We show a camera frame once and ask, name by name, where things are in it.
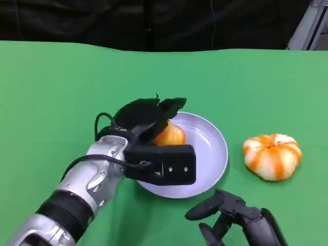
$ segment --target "green surface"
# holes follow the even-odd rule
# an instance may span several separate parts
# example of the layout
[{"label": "green surface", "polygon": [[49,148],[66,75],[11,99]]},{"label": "green surface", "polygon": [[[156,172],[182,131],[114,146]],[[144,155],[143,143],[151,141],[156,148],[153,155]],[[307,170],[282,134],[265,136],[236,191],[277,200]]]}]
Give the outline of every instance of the green surface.
[{"label": "green surface", "polygon": [[[327,244],[327,52],[136,53],[1,42],[0,54],[1,245],[86,153],[97,113],[155,93],[186,97],[184,110],[225,136],[230,165],[215,187],[269,208],[289,245]],[[243,162],[243,141],[271,133],[293,136],[303,151],[295,175],[280,183],[262,181]],[[183,216],[212,194],[169,200],[126,179],[79,245],[205,245],[197,222]],[[247,244],[236,225],[225,243]]]}]

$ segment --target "plate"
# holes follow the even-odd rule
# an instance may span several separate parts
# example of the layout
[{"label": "plate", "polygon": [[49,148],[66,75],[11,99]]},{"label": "plate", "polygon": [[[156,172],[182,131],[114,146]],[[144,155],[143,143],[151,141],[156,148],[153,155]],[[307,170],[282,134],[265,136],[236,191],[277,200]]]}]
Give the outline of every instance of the plate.
[{"label": "plate", "polygon": [[228,163],[228,147],[221,132],[208,120],[195,114],[178,112],[172,123],[186,134],[186,144],[196,152],[196,182],[188,186],[156,186],[138,181],[150,192],[167,198],[188,198],[199,195],[220,180]]}]

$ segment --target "robotic hand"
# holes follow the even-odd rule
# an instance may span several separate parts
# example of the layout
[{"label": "robotic hand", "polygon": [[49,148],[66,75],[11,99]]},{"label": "robotic hand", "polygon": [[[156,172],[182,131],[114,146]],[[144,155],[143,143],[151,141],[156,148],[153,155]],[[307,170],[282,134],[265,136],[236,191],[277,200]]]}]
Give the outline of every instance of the robotic hand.
[{"label": "robotic hand", "polygon": [[[185,103],[185,98],[162,102],[158,97],[138,99],[125,105],[114,117],[100,113],[95,121],[95,143],[87,155],[68,166],[52,195],[6,245],[76,245],[124,176],[156,185],[194,183],[196,156],[191,145],[152,144],[168,119]],[[112,123],[98,132],[101,116],[107,116]]]},{"label": "robotic hand", "polygon": [[279,226],[267,209],[249,208],[243,199],[217,189],[212,197],[190,209],[185,217],[200,220],[221,212],[213,228],[200,223],[200,231],[209,246],[224,246],[223,237],[233,223],[242,226],[250,246],[287,246]]}]

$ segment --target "black curtain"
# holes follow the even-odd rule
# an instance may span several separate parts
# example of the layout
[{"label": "black curtain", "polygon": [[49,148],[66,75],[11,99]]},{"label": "black curtain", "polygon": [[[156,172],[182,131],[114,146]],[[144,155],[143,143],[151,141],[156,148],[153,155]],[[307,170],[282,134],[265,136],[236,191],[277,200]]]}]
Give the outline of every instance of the black curtain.
[{"label": "black curtain", "polygon": [[0,39],[134,51],[285,49],[310,0],[0,0]]}]

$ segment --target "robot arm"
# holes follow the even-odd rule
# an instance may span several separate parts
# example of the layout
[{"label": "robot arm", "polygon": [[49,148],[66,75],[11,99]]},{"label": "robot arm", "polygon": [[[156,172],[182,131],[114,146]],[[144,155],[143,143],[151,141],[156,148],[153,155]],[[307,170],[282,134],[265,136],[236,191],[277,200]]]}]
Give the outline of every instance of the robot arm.
[{"label": "robot arm", "polygon": [[[6,245],[76,245],[124,177],[156,185],[194,183],[196,157],[192,146],[151,144],[185,103],[184,98],[161,103],[158,98],[139,99],[120,109],[114,118],[99,114],[96,142],[85,156],[69,165],[52,195]],[[97,124],[103,115],[111,118],[112,125],[98,133]]]}]

